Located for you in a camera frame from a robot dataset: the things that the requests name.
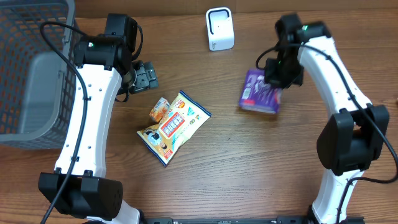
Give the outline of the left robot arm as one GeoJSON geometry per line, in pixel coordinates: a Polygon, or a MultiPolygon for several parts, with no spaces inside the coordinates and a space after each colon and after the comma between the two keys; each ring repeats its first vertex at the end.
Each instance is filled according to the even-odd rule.
{"type": "Polygon", "coordinates": [[[157,88],[153,65],[139,60],[141,26],[126,14],[109,14],[102,34],[82,34],[67,67],[76,76],[73,109],[60,156],[38,187],[49,210],[88,223],[144,223],[142,211],[123,199],[123,185],[106,178],[106,141],[118,96],[157,88]]]}

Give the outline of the red purple snack packet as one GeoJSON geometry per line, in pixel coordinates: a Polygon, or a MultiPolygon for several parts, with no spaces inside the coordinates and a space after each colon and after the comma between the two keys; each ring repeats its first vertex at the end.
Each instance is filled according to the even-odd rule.
{"type": "Polygon", "coordinates": [[[274,88],[264,81],[263,70],[249,69],[239,99],[239,107],[249,111],[277,114],[282,93],[282,89],[274,88]]]}

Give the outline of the small orange candy pack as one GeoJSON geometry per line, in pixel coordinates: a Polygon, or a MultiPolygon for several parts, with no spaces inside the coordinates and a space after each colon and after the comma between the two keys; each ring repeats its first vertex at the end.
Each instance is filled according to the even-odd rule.
{"type": "Polygon", "coordinates": [[[169,106],[170,104],[168,100],[161,97],[159,101],[155,104],[155,106],[151,109],[149,113],[150,118],[158,123],[166,114],[169,106]]]}

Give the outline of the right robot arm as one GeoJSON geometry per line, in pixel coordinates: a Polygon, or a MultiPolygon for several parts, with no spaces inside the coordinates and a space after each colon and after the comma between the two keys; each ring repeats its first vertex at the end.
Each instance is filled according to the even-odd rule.
{"type": "Polygon", "coordinates": [[[389,113],[374,106],[355,84],[338,55],[324,22],[302,24],[298,14],[282,16],[275,24],[278,42],[263,67],[266,83],[286,89],[302,85],[308,73],[325,103],[328,122],[317,139],[318,158],[325,168],[320,190],[303,223],[364,223],[348,217],[346,209],[358,181],[377,182],[363,174],[379,159],[389,113]]]}

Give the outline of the white orange snack bag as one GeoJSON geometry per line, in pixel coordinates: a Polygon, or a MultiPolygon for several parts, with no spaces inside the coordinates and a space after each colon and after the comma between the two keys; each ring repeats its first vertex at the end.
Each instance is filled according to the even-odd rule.
{"type": "Polygon", "coordinates": [[[209,119],[211,113],[179,91],[159,123],[137,132],[146,147],[164,166],[178,149],[209,119]]]}

